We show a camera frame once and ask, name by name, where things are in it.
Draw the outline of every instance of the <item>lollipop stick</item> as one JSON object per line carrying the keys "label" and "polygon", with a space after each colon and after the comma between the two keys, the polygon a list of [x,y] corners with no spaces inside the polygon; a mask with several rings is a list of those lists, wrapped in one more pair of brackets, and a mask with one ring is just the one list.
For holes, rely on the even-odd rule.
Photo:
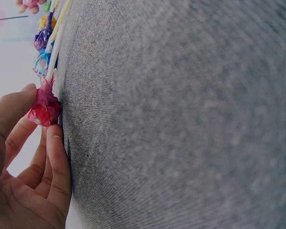
{"label": "lollipop stick", "polygon": [[53,47],[53,50],[52,50],[52,55],[51,55],[50,63],[49,63],[49,67],[48,67],[48,72],[47,72],[47,77],[46,77],[46,81],[48,83],[50,83],[51,80],[52,80],[53,71],[54,71],[54,68],[55,68],[55,62],[56,62],[56,59],[57,59],[57,56],[58,56],[59,48],[61,46],[61,41],[62,41],[64,30],[65,30],[65,25],[61,24],[59,26],[59,29],[58,29],[58,32],[57,32],[56,40],[55,40],[55,43],[54,43],[54,47]]}
{"label": "lollipop stick", "polygon": [[57,20],[56,25],[54,27],[53,33],[52,33],[52,35],[50,37],[50,41],[52,41],[52,42],[55,41],[55,39],[56,39],[57,31],[59,29],[59,25],[62,22],[62,19],[63,19],[64,15],[65,15],[69,5],[70,5],[70,2],[71,2],[71,0],[66,0],[65,4],[64,4],[64,6],[63,6],[63,8],[61,10],[61,13],[59,14],[59,17],[58,17],[58,20]]}
{"label": "lollipop stick", "polygon": [[51,6],[50,6],[50,12],[54,12],[54,6],[55,6],[55,0],[52,0]]}

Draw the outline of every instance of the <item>finger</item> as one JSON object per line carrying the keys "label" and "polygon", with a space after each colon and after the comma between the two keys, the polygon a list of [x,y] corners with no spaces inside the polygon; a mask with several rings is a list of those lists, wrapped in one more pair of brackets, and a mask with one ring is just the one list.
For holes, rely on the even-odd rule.
{"label": "finger", "polygon": [[69,160],[61,138],[49,136],[49,134],[47,138],[47,149],[53,173],[48,201],[67,217],[72,194]]}
{"label": "finger", "polygon": [[35,86],[28,85],[24,91],[0,99],[0,176],[5,161],[5,140],[17,122],[33,106],[36,92]]}
{"label": "finger", "polygon": [[16,6],[20,7],[22,5],[22,0],[16,0]]}
{"label": "finger", "polygon": [[22,92],[8,94],[0,99],[0,138],[7,139],[17,122],[33,106],[36,94],[36,86],[29,84]]}
{"label": "finger", "polygon": [[[47,138],[58,135],[59,137],[62,138],[62,131],[61,128],[58,125],[52,125],[48,128],[47,131]],[[46,159],[46,167],[44,170],[44,174],[42,176],[40,184],[37,185],[35,188],[35,191],[43,196],[44,198],[47,198],[49,195],[49,191],[51,188],[51,183],[52,183],[52,167],[49,159],[49,153],[47,152],[47,159]]]}
{"label": "finger", "polygon": [[48,153],[46,153],[46,166],[40,183],[35,188],[35,191],[44,198],[47,198],[52,184],[52,167]]}
{"label": "finger", "polygon": [[30,166],[19,174],[18,178],[22,180],[27,186],[35,189],[41,182],[45,165],[46,165],[46,134],[47,128],[42,128],[40,144],[36,150],[36,153],[30,163]]}
{"label": "finger", "polygon": [[28,7],[22,4],[22,5],[19,5],[18,8],[19,8],[19,13],[23,13],[27,10]]}
{"label": "finger", "polygon": [[23,117],[14,127],[5,141],[6,157],[4,166],[7,168],[22,149],[28,137],[36,129],[37,125],[27,117]]}
{"label": "finger", "polygon": [[39,4],[44,4],[44,3],[46,3],[46,2],[47,2],[47,0],[39,0],[39,1],[38,1]]}
{"label": "finger", "polygon": [[30,7],[29,10],[32,14],[36,14],[39,12],[39,7],[38,6]]}

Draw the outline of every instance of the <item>lollipop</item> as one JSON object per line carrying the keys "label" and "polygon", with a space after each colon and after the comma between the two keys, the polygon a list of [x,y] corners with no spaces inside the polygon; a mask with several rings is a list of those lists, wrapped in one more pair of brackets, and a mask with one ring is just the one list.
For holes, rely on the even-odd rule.
{"label": "lollipop", "polygon": [[53,32],[52,18],[53,18],[53,12],[54,12],[54,4],[55,4],[55,1],[53,0],[51,2],[51,9],[48,15],[46,26],[35,36],[34,46],[38,51],[45,49],[47,47],[49,37]]}
{"label": "lollipop", "polygon": [[[47,15],[40,18],[40,20],[38,22],[38,31],[41,31],[46,26],[47,20],[48,20]],[[55,28],[56,22],[57,22],[56,19],[53,17],[52,18],[52,29]]]}
{"label": "lollipop", "polygon": [[38,0],[22,0],[22,4],[26,5],[27,7],[34,7],[38,6]]}
{"label": "lollipop", "polygon": [[55,25],[55,28],[53,30],[52,35],[49,38],[48,44],[46,49],[42,49],[37,56],[34,58],[33,62],[33,71],[39,76],[39,77],[45,77],[47,75],[48,66],[50,63],[50,57],[52,53],[53,44],[56,38],[56,34],[59,28],[60,23],[62,22],[62,19],[68,9],[68,6],[70,4],[70,0],[67,0],[63,6],[62,12],[58,17],[57,23]]}
{"label": "lollipop", "polygon": [[54,66],[57,59],[58,51],[62,41],[65,26],[59,26],[56,42],[53,47],[47,77],[40,89],[38,89],[37,97],[33,108],[28,113],[28,118],[41,126],[50,126],[57,122],[60,114],[61,104],[58,98],[52,93],[55,71]]}

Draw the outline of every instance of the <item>fingernail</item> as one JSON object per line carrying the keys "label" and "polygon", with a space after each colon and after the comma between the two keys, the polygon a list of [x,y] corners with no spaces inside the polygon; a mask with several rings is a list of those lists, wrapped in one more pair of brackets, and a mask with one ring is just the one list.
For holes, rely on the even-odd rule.
{"label": "fingernail", "polygon": [[33,91],[33,90],[36,90],[36,85],[31,83],[31,84],[26,85],[21,91],[29,92],[29,91]]}
{"label": "fingernail", "polygon": [[54,135],[52,138],[56,138],[56,137],[62,141],[61,137],[59,137],[58,135]]}

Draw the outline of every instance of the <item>purple wrapper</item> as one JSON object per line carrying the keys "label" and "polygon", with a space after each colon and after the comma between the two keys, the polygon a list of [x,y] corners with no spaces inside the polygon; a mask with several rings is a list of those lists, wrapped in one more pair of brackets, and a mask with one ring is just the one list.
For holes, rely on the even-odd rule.
{"label": "purple wrapper", "polygon": [[45,49],[47,47],[49,38],[53,32],[52,18],[53,13],[50,12],[48,15],[46,26],[35,36],[34,46],[38,51],[41,51],[42,49]]}

